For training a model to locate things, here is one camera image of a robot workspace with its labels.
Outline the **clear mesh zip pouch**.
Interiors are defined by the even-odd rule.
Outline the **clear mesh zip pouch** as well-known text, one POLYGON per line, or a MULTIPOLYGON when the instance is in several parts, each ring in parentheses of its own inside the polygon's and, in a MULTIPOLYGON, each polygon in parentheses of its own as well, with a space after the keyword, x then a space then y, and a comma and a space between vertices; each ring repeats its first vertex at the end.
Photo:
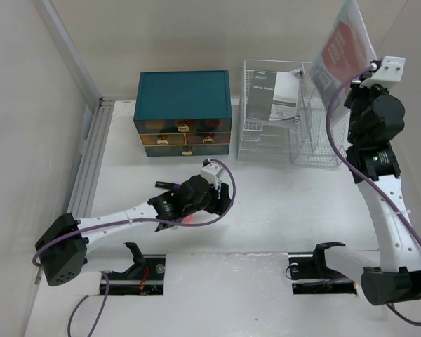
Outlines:
POLYGON ((324 107, 329 108, 340 84, 365 69, 374 59, 376 52, 358 3, 344 2, 309 71, 324 107))

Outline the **grey setup guide booklet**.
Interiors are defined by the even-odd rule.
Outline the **grey setup guide booklet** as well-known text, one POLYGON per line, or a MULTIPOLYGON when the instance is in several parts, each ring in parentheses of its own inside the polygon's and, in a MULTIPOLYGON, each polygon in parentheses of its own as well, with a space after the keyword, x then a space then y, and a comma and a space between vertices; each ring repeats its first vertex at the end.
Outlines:
POLYGON ((273 126, 293 125, 300 120, 302 97, 301 69, 251 72, 245 116, 253 123, 273 126))

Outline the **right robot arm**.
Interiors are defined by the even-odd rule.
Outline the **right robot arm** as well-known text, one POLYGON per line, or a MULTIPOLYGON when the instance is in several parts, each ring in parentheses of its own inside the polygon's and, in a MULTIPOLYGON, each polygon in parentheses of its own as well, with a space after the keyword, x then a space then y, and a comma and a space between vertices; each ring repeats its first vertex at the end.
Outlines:
POLYGON ((391 139, 404 127, 405 108, 381 84, 350 86, 344 106, 350 111, 348 147, 336 156, 350 170, 363 197, 379 246, 378 258, 341 242, 317 244, 312 271, 321 277, 341 274, 360 284, 372 305, 393 306, 421 300, 421 238, 407 214, 401 170, 391 139))

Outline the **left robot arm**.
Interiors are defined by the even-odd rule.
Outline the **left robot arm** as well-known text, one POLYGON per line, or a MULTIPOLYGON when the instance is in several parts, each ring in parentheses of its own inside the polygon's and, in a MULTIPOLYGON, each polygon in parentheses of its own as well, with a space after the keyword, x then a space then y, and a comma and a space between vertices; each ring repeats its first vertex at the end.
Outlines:
POLYGON ((58 216, 36 241, 32 264, 49 286, 72 281, 91 263, 91 254, 110 237, 135 230, 160 232, 172 227, 204 227, 222 220, 234 204, 236 183, 217 176, 192 176, 177 188, 129 208, 94 218, 58 216))

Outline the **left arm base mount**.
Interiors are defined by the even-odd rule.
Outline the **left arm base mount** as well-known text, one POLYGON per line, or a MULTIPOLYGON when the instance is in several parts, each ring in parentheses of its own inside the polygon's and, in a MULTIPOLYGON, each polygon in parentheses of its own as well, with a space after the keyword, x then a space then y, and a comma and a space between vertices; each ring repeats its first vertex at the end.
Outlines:
POLYGON ((161 296, 164 293, 165 255, 144 255, 135 242, 126 242, 131 264, 123 272, 106 272, 109 283, 101 277, 99 291, 111 296, 161 296))

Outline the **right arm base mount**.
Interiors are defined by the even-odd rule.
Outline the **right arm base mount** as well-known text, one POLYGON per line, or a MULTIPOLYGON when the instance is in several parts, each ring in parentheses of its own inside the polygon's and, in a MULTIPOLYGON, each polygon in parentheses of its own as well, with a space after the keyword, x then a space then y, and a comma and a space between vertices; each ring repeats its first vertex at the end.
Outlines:
POLYGON ((293 295, 357 295, 356 283, 327 267, 324 253, 341 242, 317 244, 313 251, 288 252, 285 276, 292 282, 293 295))

